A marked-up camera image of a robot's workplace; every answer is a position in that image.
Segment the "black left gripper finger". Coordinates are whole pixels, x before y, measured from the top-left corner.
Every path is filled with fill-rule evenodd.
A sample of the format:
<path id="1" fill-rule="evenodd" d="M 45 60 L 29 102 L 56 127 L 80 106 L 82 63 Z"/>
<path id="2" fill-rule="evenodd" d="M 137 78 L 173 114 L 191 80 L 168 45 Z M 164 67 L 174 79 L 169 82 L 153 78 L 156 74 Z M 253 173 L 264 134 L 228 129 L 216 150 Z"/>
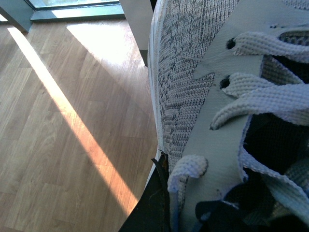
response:
<path id="1" fill-rule="evenodd" d="M 123 223 L 121 232 L 169 232 L 168 155 L 152 159 L 155 169 L 137 205 Z"/>

